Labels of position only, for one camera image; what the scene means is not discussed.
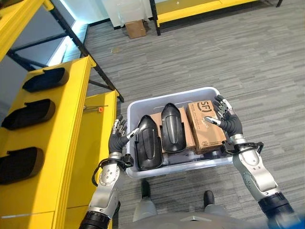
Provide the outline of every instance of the printed logo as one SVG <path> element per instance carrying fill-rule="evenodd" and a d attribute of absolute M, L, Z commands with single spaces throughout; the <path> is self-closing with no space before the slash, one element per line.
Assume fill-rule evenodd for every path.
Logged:
<path fill-rule="evenodd" d="M 207 101 L 204 102 L 198 102 L 197 103 L 198 109 L 201 110 L 202 112 L 210 112 L 212 111 L 209 103 Z"/>

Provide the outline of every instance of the white wall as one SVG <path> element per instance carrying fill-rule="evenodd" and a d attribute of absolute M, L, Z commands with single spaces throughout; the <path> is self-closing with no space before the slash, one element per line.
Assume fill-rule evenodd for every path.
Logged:
<path fill-rule="evenodd" d="M 74 23 L 74 18 L 66 11 L 59 0 L 53 0 L 52 2 L 64 16 L 66 21 L 72 25 Z M 41 7 L 19 35 L 13 44 L 13 47 L 34 42 L 62 32 L 63 30 L 52 15 Z M 52 42 L 19 51 L 17 54 L 46 64 L 60 42 L 61 39 L 57 39 Z M 0 62 L 0 122 L 7 115 L 26 74 L 27 71 L 8 56 L 5 56 Z"/>
<path fill-rule="evenodd" d="M 61 0 L 75 20 L 90 24 L 109 18 L 102 0 Z"/>
<path fill-rule="evenodd" d="M 101 1 L 103 2 L 105 9 L 107 10 L 112 25 L 114 27 L 121 26 L 120 18 L 118 15 L 118 7 L 117 7 L 117 4 L 118 2 L 120 2 L 120 0 L 101 0 Z M 142 2 L 145 7 L 146 17 L 147 18 L 152 17 L 153 15 L 149 0 L 142 0 Z"/>

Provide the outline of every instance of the white container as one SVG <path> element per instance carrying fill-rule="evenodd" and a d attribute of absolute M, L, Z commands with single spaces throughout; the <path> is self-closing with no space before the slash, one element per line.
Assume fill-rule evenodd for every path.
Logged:
<path fill-rule="evenodd" d="M 117 0 L 118 15 L 121 27 L 128 22 L 146 19 L 142 0 Z"/>
<path fill-rule="evenodd" d="M 167 103 L 173 103 L 178 108 L 187 108 L 187 104 L 202 100 L 212 100 L 219 94 L 219 91 L 213 87 L 198 88 L 186 92 L 163 95 L 155 98 L 143 99 L 131 103 L 127 108 L 127 132 L 135 129 L 139 120 L 144 115 L 151 115 L 161 112 Z M 135 138 L 127 144 L 127 153 L 135 159 Z M 214 160 L 193 161 L 177 165 L 165 166 L 156 169 L 140 171 L 137 162 L 134 166 L 126 170 L 127 174 L 133 178 L 153 177 L 169 173 L 182 172 L 187 170 L 222 166 L 232 163 L 232 157 L 219 158 Z"/>

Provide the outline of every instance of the black cable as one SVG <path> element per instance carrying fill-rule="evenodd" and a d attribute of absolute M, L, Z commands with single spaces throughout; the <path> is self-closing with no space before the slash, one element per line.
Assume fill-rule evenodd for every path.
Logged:
<path fill-rule="evenodd" d="M 93 175 L 91 177 L 91 182 L 97 187 L 98 186 L 98 183 L 96 183 L 96 180 L 95 180 L 95 175 L 96 173 L 99 171 L 99 169 L 103 168 L 105 165 L 108 165 L 108 164 L 113 164 L 113 163 L 117 163 L 118 165 L 122 166 L 122 167 L 125 167 L 126 164 L 124 161 L 122 160 L 119 160 L 119 159 L 116 159 L 116 158 L 106 158 L 102 161 L 99 162 L 98 166 L 96 167 L 96 169 L 94 170 L 93 172 Z"/>

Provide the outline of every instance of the yellow shelf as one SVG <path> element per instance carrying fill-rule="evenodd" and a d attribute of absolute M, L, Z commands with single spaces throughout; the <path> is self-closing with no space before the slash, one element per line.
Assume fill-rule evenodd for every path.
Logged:
<path fill-rule="evenodd" d="M 95 62 L 88 56 L 47 67 L 44 69 L 64 67 L 69 72 L 69 81 L 62 87 L 36 93 L 20 89 L 10 112 L 23 107 L 25 102 L 44 98 L 55 102 L 56 112 L 51 120 L 42 124 L 15 131 L 0 128 L 0 156 L 5 156 L 7 151 L 30 146 L 39 147 L 45 153 L 43 168 L 37 176 L 0 186 L 0 217 L 14 215 L 18 218 L 21 214 L 53 212 L 52 229 L 63 228 L 72 164 L 93 66 Z M 29 72 L 25 81 L 41 73 L 42 69 Z"/>
<path fill-rule="evenodd" d="M 256 0 L 167 0 L 156 3 L 157 25 Z"/>
<path fill-rule="evenodd" d="M 0 218 L 2 229 L 49 229 L 52 228 L 54 212 L 36 214 L 32 216 L 22 216 L 16 218 Z"/>
<path fill-rule="evenodd" d="M 116 118 L 118 95 L 117 91 L 112 91 L 90 96 L 85 100 L 86 106 L 106 107 L 102 113 L 88 112 L 82 115 L 68 195 L 65 229 L 78 229 L 84 211 L 86 212 L 96 190 L 91 177 L 98 163 L 109 154 L 108 139 Z"/>
<path fill-rule="evenodd" d="M 0 62 L 45 0 L 23 0 L 0 10 Z M 50 9 L 50 2 L 45 1 Z"/>

